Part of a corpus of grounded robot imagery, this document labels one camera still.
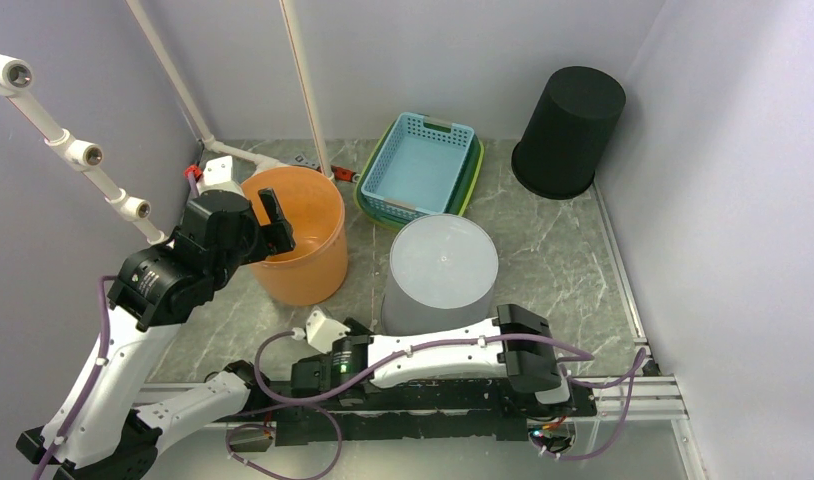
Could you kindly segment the orange plastic bucket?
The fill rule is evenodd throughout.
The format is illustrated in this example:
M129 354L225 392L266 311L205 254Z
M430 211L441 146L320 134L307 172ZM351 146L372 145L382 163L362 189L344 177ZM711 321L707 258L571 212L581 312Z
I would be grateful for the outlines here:
M295 248L251 265L270 297L292 306L323 302L342 286L348 271L346 207L324 174L300 166L259 172L241 184L261 224L268 223L258 198L271 189L293 229Z

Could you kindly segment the green plastic basket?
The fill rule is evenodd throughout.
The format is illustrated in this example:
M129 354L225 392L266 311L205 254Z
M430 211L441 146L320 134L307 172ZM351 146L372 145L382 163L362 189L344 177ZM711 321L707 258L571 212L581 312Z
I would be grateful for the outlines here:
M378 141L378 143L373 149L373 153L370 155L365 167L361 171L360 173L361 178L357 183L355 183L354 186L353 199L354 203L362 213L367 215L369 218L373 219L373 221L375 221L376 223L397 231L406 224L408 224L409 222L384 214L371 207L364 199L360 197L360 188L359 188L360 182L365 179L365 171L368 168L371 159L373 158L374 155L378 153L378 150L380 148L380 142L382 141L383 137L389 132L393 123L394 122L390 124L385 134ZM466 206L471 200L472 193L474 191L477 179L480 174L483 156L484 156L484 146L482 145L481 141L478 139L475 133L475 139L473 140L473 143L470 147L470 152L465 166L465 170L461 174L461 179L458 182L458 186L456 187L453 198L446 211L443 212L444 214L462 215L465 212Z

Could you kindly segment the light blue plastic basket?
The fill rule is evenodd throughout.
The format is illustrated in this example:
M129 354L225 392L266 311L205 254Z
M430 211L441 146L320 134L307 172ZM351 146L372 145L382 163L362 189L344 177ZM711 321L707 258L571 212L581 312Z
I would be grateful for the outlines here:
M445 212L474 139L470 126L401 113L365 171L360 197L406 222Z

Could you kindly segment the grey plastic bucket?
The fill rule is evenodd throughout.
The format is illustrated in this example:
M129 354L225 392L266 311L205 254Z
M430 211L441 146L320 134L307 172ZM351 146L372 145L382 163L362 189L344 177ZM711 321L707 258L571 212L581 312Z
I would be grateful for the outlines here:
M498 272L495 244L475 222L452 214L411 221L390 249L380 312L383 332L435 333L484 319Z

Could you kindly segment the black plastic bucket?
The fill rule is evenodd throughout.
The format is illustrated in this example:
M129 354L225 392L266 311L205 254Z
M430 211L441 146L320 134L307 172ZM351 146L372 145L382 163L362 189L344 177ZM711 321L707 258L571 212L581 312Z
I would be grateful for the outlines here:
M626 105L624 88L609 74L567 66L548 79L511 154L511 169L531 193L566 200L593 183Z

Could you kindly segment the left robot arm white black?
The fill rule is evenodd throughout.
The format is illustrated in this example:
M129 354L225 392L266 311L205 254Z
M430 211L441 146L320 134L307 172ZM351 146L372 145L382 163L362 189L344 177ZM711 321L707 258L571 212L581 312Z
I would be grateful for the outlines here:
M223 190L186 204L171 236L130 255L100 279L102 327L68 397L45 425L26 430L17 450L59 479L140 479L161 453L216 420L262 417L269 390L240 360L175 397L136 405L148 374L192 312L236 270L287 253L292 228L275 192L253 199Z

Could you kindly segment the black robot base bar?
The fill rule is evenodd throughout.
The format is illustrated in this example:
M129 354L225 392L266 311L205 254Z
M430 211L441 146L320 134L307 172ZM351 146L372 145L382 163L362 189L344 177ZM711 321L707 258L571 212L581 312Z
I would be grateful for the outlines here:
M561 418L593 417L591 389L572 386L568 401L541 405L515 393L504 380L459 378L411 381L348 398L344 392L314 406L283 407L278 396L300 398L290 378L273 381L246 362L228 365L252 393L231 421L252 420L275 430L279 446L317 442L492 437L520 441L537 424Z

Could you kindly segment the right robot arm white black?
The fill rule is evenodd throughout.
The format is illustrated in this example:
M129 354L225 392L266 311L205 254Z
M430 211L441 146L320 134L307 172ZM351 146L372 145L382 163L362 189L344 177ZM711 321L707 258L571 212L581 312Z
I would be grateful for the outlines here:
M305 332L317 353L292 366L295 397L343 387L353 398L411 381L479 377L506 381L547 415L561 413L573 399L548 342L547 320L519 305L500 305L492 318L435 333L380 335L352 319L319 315Z

